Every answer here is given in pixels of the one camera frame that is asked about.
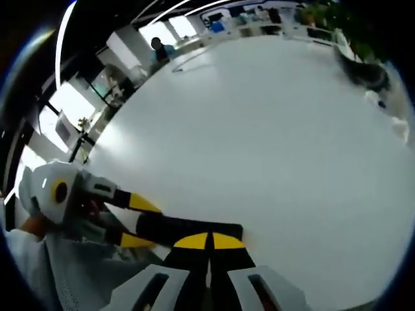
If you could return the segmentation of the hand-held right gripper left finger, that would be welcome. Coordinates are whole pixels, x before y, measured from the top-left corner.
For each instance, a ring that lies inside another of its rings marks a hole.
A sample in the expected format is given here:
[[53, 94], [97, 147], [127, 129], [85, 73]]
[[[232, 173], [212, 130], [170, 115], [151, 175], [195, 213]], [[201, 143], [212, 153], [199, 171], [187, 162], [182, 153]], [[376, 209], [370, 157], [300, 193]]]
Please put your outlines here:
[[161, 264], [151, 264], [115, 288], [109, 310], [200, 310], [206, 291], [211, 233], [177, 241]]

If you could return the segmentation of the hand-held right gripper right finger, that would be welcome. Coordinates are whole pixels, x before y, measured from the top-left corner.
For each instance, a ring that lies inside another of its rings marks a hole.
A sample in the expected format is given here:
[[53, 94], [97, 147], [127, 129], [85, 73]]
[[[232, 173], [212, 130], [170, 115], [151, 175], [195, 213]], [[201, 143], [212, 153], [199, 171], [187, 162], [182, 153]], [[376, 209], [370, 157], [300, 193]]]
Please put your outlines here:
[[213, 233], [214, 310], [308, 310], [305, 294], [268, 266], [258, 266], [240, 240]]

